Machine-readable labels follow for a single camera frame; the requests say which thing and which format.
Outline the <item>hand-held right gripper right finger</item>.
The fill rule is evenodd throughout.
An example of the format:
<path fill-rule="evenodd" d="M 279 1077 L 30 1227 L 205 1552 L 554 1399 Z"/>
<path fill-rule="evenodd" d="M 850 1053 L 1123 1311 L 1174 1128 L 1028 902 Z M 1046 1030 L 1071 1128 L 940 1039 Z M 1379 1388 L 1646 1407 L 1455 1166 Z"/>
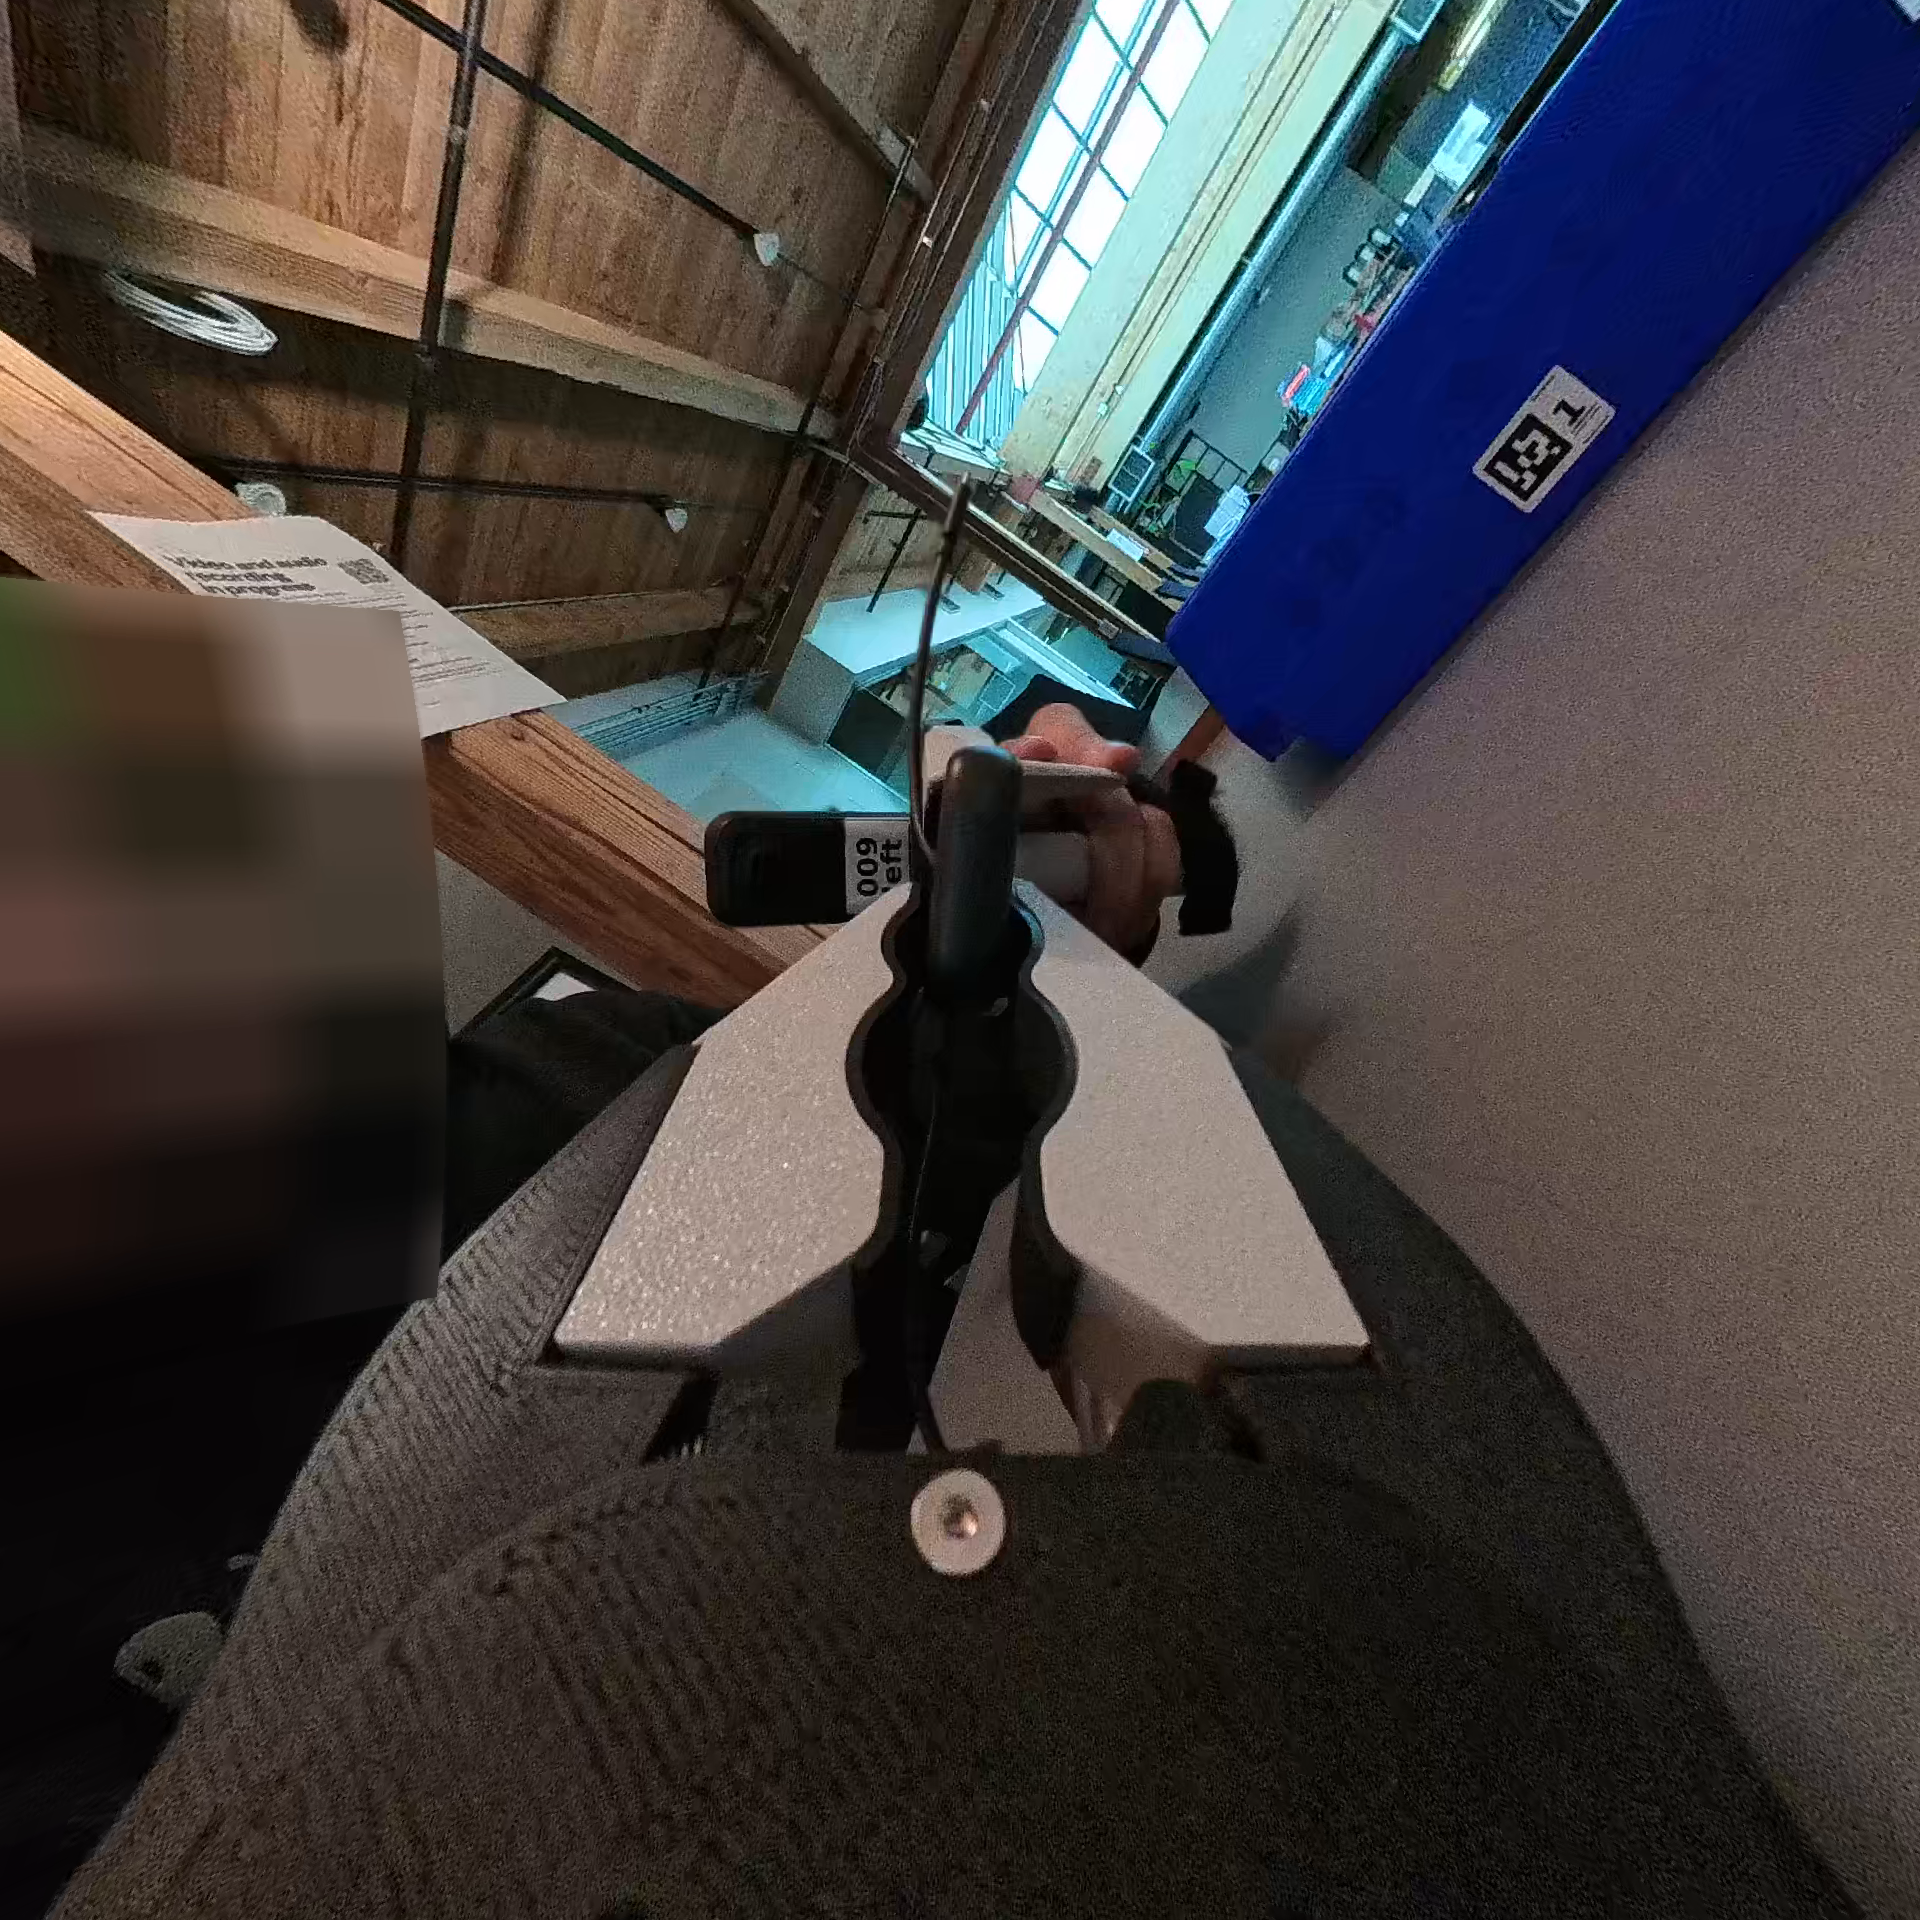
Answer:
<path fill-rule="evenodd" d="M 1067 1048 L 1038 1213 L 1074 1282 L 1047 1373 L 1078 1439 L 1110 1444 L 1153 1382 L 1362 1366 L 1370 1329 L 1222 1035 L 1038 890 L 1019 904 Z"/>

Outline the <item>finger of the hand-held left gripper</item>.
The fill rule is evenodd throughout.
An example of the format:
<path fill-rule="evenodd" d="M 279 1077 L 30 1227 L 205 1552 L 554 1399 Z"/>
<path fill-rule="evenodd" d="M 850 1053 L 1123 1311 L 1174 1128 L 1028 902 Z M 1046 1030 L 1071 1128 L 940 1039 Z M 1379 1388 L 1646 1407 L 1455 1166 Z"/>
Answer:
<path fill-rule="evenodd" d="M 1019 819 L 1067 817 L 1067 810 L 1087 804 L 1093 795 L 1123 786 L 1123 777 L 1114 769 L 1087 769 L 1074 761 L 1021 761 L 1019 755 L 1007 753 L 1007 745 L 996 745 L 987 731 L 934 729 L 924 734 L 920 745 L 924 819 L 940 817 L 950 775 L 967 755 L 990 755 L 1012 766 L 1012 795 Z"/>

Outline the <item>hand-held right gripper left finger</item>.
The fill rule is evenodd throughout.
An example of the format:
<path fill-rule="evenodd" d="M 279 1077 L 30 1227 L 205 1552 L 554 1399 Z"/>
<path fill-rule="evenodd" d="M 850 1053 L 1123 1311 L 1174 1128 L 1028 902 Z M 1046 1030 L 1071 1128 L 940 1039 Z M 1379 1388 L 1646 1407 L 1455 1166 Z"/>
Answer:
<path fill-rule="evenodd" d="M 883 1226 L 885 1149 L 850 1087 L 894 986 L 894 890 L 697 1046 L 558 1320 L 565 1361 L 850 1373 L 854 1260 Z"/>

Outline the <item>person's left hand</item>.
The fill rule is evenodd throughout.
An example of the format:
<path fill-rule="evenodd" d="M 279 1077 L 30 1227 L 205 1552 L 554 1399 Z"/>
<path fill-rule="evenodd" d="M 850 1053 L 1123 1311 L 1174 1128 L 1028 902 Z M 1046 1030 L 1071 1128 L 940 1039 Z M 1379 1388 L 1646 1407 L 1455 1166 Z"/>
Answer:
<path fill-rule="evenodd" d="M 1074 829 L 1087 842 L 1087 884 L 1074 915 L 1129 963 L 1142 963 L 1164 925 L 1166 897 L 1181 893 L 1181 848 L 1174 817 L 1142 804 L 1141 749 L 1110 741 L 1090 721 L 1053 704 L 1007 745 L 1028 769 L 1090 769 L 1108 784 L 1074 784 L 1055 808 L 1047 829 Z"/>

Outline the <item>thick wooden beam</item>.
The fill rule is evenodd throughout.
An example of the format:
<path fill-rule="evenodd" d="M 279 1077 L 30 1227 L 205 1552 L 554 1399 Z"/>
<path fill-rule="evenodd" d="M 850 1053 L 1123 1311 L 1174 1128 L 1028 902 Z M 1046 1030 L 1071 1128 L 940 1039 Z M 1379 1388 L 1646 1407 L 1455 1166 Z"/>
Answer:
<path fill-rule="evenodd" d="M 5 556 L 56 585 L 183 594 L 97 511 L 242 516 L 232 495 L 6 334 Z M 558 719 L 493 719 L 428 740 L 422 759 L 438 854 L 611 972 L 735 1007 L 819 945 L 808 929 L 712 921 L 702 828 Z"/>

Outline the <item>white paper notice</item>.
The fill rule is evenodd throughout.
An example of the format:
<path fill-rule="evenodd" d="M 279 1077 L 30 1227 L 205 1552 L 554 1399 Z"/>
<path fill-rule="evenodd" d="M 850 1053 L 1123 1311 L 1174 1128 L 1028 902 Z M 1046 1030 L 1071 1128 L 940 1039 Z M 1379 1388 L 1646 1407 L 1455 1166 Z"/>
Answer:
<path fill-rule="evenodd" d="M 320 516 L 185 522 L 95 514 L 95 522 L 202 597 L 398 617 L 422 740 L 563 704 L 376 549 Z"/>

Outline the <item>large blue plastic bin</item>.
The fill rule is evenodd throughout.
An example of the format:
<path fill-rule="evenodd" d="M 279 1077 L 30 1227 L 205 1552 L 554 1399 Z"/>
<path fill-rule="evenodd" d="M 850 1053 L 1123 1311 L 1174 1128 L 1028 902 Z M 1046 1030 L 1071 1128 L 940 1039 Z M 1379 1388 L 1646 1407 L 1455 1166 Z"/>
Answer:
<path fill-rule="evenodd" d="M 1610 4 L 1166 644 L 1357 755 L 1917 134 L 1917 4 Z"/>

